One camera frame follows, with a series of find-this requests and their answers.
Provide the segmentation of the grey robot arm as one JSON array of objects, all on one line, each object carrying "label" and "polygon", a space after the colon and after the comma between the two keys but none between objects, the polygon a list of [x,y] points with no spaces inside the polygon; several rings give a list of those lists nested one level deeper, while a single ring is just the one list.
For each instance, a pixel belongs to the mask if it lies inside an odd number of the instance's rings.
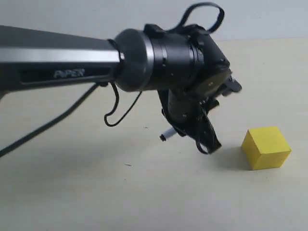
[{"label": "grey robot arm", "polygon": [[230,63],[199,25],[163,30],[147,24],[126,29],[115,39],[95,39],[11,26],[0,28],[0,94],[73,84],[92,87],[66,112],[1,151],[6,155],[71,114],[98,87],[155,90],[171,130],[191,137],[197,149],[211,154],[220,148],[208,112],[217,97],[239,92]]}]

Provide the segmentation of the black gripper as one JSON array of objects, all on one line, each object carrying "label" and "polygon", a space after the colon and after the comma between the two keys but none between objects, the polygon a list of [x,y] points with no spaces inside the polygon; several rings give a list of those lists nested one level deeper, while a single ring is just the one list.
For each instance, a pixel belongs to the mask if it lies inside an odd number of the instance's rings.
[{"label": "black gripper", "polygon": [[199,152],[212,154],[221,143],[208,113],[219,106],[218,96],[239,93],[242,86],[232,77],[230,62],[210,36],[199,36],[197,45],[203,61],[194,81],[182,89],[158,94],[162,114],[175,132],[195,140]]}]

